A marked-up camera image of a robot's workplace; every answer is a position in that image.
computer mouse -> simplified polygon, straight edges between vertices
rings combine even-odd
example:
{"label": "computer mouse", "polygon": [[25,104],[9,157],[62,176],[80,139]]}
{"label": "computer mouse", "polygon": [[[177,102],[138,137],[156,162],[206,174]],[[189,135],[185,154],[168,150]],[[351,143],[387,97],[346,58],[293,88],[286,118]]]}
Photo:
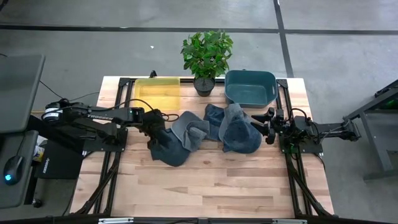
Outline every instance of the computer mouse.
{"label": "computer mouse", "polygon": [[18,183],[22,176],[22,165],[24,158],[22,156],[13,156],[8,159],[4,166],[4,182],[7,185]]}

wooden tabletop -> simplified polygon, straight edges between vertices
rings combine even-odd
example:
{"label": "wooden tabletop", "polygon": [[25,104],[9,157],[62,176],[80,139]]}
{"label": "wooden tabletop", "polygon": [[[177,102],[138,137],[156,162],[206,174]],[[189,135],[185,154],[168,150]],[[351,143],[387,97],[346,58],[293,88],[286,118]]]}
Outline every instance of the wooden tabletop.
{"label": "wooden tabletop", "polygon": [[[114,106],[119,78],[104,77],[98,106]],[[300,108],[311,116],[304,80],[288,78],[287,81],[293,108]],[[223,108],[226,106],[223,85],[216,85],[209,97],[200,97],[191,83],[182,83],[180,95],[180,110],[174,111],[179,114],[189,110],[203,117],[208,103]],[[276,103],[269,106],[276,108]],[[261,114],[267,108],[244,110],[248,114]],[[204,141],[200,149],[191,153],[180,167],[153,161],[147,149],[148,140],[137,129],[129,128],[127,147],[122,153],[119,166],[112,216],[294,216],[285,158],[280,153],[278,140],[273,145],[267,145],[263,139],[260,148],[253,154],[224,153],[222,143]],[[71,212],[77,211],[98,186],[103,156],[103,152],[95,152],[83,161]],[[321,162],[312,154],[304,154],[303,163],[309,189],[324,208],[333,213]],[[104,192],[102,208],[106,203],[108,189]],[[304,211],[300,190],[298,195],[300,208]]]}

gray floor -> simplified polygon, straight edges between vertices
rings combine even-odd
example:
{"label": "gray floor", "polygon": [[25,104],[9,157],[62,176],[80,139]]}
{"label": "gray floor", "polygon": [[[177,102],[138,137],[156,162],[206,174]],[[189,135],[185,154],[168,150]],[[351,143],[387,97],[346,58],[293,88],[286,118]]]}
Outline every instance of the gray floor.
{"label": "gray floor", "polygon": [[[287,29],[397,30],[393,0],[280,0]],[[277,28],[272,0],[10,0],[1,22],[131,27]],[[188,33],[49,32],[0,30],[0,53],[44,54],[42,81],[64,97],[98,91],[105,75],[190,75],[179,54]],[[231,34],[231,69],[267,70],[286,77],[279,35]],[[398,36],[288,35],[295,77],[305,79],[312,115],[319,123],[341,118],[398,78]],[[40,86],[34,109],[57,100]],[[96,103],[96,96],[84,98]],[[398,180],[363,182],[379,170],[366,138],[327,139],[326,175],[341,217],[398,222]],[[40,183],[47,202],[0,210],[0,219],[61,214],[73,182]]]}

green leaves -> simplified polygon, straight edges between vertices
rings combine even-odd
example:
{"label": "green leaves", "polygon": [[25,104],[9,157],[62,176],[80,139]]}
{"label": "green leaves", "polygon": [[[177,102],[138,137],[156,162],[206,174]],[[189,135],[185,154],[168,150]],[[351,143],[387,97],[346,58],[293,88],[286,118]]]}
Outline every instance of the green leaves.
{"label": "green leaves", "polygon": [[215,78],[225,74],[229,69],[227,59],[232,56],[232,45],[229,35],[220,30],[188,36],[181,50],[185,62],[183,68],[189,68],[196,78]]}

translucent yellow container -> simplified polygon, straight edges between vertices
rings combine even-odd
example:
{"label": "translucent yellow container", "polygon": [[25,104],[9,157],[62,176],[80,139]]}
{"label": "translucent yellow container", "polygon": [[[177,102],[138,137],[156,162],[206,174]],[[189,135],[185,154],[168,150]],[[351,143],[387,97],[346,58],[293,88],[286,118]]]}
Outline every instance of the translucent yellow container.
{"label": "translucent yellow container", "polygon": [[[163,111],[180,109],[179,78],[143,78],[134,82],[133,96],[144,100],[154,109]],[[142,107],[145,112],[150,108],[140,101],[134,102],[135,107]]]}

